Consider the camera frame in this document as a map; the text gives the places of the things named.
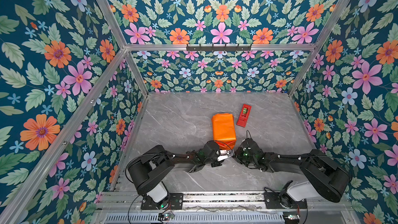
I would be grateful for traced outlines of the yellow orange wrapping paper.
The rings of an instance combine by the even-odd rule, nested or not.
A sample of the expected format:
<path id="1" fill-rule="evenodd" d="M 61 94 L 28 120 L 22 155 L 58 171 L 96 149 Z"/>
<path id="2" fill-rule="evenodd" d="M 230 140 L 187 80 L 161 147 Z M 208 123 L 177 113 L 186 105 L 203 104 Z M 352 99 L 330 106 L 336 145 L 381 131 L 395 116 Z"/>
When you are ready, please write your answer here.
<path id="1" fill-rule="evenodd" d="M 216 114 L 212 117 L 211 122 L 213 139 L 215 141 L 225 143 L 236 141 L 234 117 L 232 114 Z"/>

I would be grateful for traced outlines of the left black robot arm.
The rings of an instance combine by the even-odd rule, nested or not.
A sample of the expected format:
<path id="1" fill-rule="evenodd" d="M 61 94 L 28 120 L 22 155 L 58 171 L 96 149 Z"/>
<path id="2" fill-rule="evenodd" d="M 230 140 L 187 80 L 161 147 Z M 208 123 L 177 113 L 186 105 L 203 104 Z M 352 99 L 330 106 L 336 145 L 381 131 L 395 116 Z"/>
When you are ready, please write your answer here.
<path id="1" fill-rule="evenodd" d="M 134 185 L 138 195 L 153 201 L 155 207 L 164 209 L 170 201 L 170 192 L 163 183 L 173 171 L 195 173 L 206 165 L 222 165 L 222 152 L 215 141 L 208 141 L 198 151 L 177 154 L 157 145 L 131 160 L 125 168 L 126 178 Z"/>

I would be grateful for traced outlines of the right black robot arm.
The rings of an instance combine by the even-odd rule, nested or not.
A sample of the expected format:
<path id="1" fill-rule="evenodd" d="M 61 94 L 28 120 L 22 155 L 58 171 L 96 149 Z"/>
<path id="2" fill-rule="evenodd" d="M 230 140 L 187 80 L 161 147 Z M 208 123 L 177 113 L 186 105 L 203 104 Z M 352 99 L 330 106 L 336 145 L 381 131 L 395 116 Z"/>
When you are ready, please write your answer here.
<path id="1" fill-rule="evenodd" d="M 329 202 L 339 203 L 352 179 L 347 170 L 317 149 L 301 155 L 280 155 L 264 152 L 253 139 L 247 138 L 238 147 L 234 158 L 250 169 L 305 176 L 304 181 L 295 184 L 288 181 L 280 191 L 281 200 L 286 202 L 322 197 Z"/>

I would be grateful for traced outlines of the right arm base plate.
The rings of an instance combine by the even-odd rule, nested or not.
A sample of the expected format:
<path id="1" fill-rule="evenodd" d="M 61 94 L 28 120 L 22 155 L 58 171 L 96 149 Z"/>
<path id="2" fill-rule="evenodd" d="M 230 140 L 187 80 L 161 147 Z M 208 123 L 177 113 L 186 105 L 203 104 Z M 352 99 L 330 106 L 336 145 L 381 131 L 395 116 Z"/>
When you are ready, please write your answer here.
<path id="1" fill-rule="evenodd" d="M 306 200 L 295 201 L 288 195 L 288 187 L 293 183 L 292 180 L 288 181 L 281 191 L 274 191 L 269 187 L 264 187 L 264 202 L 267 209 L 307 209 L 308 204 Z"/>

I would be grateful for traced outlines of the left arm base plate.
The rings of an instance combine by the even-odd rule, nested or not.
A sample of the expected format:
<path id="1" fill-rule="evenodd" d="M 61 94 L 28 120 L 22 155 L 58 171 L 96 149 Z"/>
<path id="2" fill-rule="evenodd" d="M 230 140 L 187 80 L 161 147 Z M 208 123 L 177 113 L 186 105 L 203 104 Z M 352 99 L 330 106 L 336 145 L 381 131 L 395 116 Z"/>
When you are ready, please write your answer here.
<path id="1" fill-rule="evenodd" d="M 142 200 L 141 210 L 181 210 L 183 197 L 183 193 L 169 193 L 160 202 L 155 202 L 153 198 L 145 195 Z"/>

